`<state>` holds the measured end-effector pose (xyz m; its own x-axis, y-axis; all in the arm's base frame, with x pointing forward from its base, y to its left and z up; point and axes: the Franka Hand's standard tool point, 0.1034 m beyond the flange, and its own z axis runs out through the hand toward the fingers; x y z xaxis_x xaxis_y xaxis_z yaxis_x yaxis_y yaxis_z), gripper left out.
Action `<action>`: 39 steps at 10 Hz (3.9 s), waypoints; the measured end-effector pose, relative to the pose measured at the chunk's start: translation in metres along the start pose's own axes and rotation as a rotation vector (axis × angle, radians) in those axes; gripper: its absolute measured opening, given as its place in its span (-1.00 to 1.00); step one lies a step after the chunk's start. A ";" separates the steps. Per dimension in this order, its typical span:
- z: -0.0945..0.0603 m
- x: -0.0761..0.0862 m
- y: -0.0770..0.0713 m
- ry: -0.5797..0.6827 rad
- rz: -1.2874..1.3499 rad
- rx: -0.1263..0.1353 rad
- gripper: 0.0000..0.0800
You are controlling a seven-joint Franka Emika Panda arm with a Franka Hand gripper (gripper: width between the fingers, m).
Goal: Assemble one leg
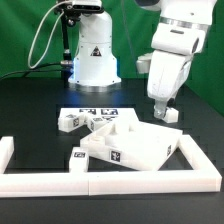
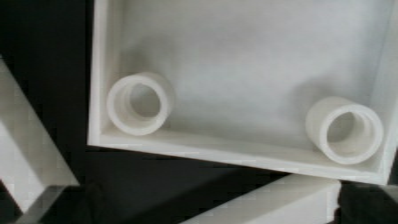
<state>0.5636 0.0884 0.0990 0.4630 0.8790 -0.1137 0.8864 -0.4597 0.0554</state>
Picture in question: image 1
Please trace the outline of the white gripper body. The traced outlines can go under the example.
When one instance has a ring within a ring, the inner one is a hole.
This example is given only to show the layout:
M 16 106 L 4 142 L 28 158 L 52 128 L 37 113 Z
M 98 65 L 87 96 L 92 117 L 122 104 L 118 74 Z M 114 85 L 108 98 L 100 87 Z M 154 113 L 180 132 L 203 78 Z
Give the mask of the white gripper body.
M 147 92 L 150 98 L 168 102 L 176 95 L 188 77 L 198 42 L 198 39 L 186 43 L 154 41 L 154 52 L 138 57 L 137 71 L 149 74 Z

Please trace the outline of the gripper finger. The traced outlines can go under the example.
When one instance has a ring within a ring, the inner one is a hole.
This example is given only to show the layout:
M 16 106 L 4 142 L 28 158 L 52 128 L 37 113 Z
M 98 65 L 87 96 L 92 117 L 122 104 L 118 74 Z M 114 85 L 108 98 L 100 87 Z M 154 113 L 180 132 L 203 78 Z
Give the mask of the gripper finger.
M 154 105 L 154 117 L 163 119 L 166 115 L 167 103 L 164 101 L 156 101 Z

